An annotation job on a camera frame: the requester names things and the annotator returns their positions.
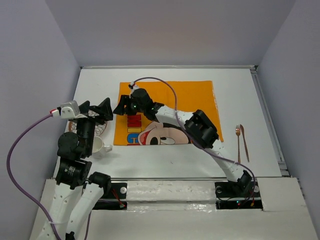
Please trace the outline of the floral patterned plate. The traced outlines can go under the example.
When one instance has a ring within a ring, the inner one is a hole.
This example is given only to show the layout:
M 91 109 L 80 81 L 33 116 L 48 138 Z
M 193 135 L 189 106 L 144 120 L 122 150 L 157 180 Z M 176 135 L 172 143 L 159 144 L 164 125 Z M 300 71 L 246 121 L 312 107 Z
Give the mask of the floral patterned plate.
M 94 130 L 94 135 L 100 137 L 106 130 L 108 123 L 105 122 L 103 125 L 96 125 Z M 70 120 L 68 121 L 67 130 L 72 133 L 77 133 L 77 121 Z

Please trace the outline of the orange cartoon mouse placemat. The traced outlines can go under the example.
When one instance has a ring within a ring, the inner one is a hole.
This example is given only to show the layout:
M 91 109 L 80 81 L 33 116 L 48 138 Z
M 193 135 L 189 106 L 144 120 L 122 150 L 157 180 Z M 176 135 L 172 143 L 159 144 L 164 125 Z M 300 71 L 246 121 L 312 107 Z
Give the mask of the orange cartoon mouse placemat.
M 211 81 L 170 81 L 177 95 L 177 109 L 184 112 L 202 110 L 217 128 L 219 140 L 224 141 L 219 111 Z M 150 98 L 170 108 L 175 106 L 174 92 L 160 81 L 139 81 Z M 118 115 L 115 120 L 113 144 L 116 146 L 184 145 L 191 141 L 178 126 L 148 120 L 142 113 Z

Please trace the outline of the white mug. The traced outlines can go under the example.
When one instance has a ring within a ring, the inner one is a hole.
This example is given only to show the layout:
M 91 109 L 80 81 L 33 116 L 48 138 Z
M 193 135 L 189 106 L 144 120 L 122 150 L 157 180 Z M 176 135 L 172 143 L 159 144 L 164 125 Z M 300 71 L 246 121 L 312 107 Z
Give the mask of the white mug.
M 92 145 L 92 157 L 94 159 L 102 159 L 112 150 L 112 145 L 105 145 L 104 141 L 99 136 L 94 137 Z

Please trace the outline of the copper fork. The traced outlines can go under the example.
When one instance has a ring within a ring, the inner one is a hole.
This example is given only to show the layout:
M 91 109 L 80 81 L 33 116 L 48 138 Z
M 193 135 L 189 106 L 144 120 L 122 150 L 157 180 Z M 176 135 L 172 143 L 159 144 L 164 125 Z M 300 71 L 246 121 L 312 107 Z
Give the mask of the copper fork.
M 241 152 L 240 152 L 240 135 L 241 135 L 241 126 L 238 124 L 235 128 L 235 134 L 237 136 L 237 162 L 241 162 Z

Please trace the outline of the copper knife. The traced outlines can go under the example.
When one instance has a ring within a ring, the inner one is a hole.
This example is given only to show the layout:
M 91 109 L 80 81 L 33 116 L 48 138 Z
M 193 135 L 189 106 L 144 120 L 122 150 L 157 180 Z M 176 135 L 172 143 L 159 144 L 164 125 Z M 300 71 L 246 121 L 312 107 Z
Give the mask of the copper knife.
M 240 124 L 240 130 L 241 130 L 241 134 L 242 134 L 242 138 L 243 138 L 243 144 L 244 144 L 244 150 L 245 150 L 247 162 L 250 163 L 250 156 L 249 156 L 247 141 L 246 141 L 246 137 L 245 137 L 245 129 L 242 124 Z

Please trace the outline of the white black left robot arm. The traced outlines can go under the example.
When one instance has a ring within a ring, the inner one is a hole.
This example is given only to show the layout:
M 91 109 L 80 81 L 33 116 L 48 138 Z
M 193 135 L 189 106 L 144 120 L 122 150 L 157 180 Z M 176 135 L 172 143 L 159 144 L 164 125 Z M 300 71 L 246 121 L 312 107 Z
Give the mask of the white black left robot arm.
M 79 105 L 72 100 L 51 113 L 75 122 L 76 132 L 65 132 L 58 139 L 60 160 L 49 218 L 37 238 L 76 240 L 95 204 L 111 191 L 111 177 L 100 172 L 90 174 L 92 162 L 85 159 L 93 153 L 96 126 L 113 120 L 113 112 L 106 98 L 99 105 L 89 101 Z

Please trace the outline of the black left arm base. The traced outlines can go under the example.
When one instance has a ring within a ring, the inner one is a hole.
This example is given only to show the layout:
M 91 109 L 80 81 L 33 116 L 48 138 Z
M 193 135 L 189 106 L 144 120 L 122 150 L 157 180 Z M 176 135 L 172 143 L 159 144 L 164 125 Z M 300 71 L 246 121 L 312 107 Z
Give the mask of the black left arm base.
M 127 190 L 126 182 L 112 182 L 111 189 L 94 205 L 93 210 L 124 211 L 127 209 Z

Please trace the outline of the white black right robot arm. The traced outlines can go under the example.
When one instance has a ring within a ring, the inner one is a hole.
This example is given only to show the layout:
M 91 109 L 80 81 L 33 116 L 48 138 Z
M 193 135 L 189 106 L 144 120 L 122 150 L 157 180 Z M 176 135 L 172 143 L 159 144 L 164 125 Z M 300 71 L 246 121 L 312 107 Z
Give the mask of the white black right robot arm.
M 220 146 L 215 146 L 220 137 L 215 125 L 200 109 L 194 112 L 180 111 L 176 107 L 153 101 L 144 88 L 132 86 L 129 95 L 122 95 L 115 109 L 110 99 L 91 108 L 99 116 L 114 115 L 137 117 L 145 116 L 150 123 L 138 133 L 133 143 L 146 145 L 193 144 L 209 154 L 227 178 L 225 192 L 235 197 L 252 198 L 256 178 L 253 172 L 239 162 L 227 158 Z

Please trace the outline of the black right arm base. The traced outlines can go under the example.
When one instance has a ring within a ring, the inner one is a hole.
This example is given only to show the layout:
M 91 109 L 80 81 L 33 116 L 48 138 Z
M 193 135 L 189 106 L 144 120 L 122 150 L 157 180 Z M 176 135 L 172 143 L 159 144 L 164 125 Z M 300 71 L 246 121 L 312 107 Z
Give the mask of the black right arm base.
M 261 193 L 258 183 L 253 182 L 246 193 L 235 193 L 229 189 L 229 182 L 218 181 L 214 183 L 217 210 L 239 210 L 239 209 L 263 209 Z

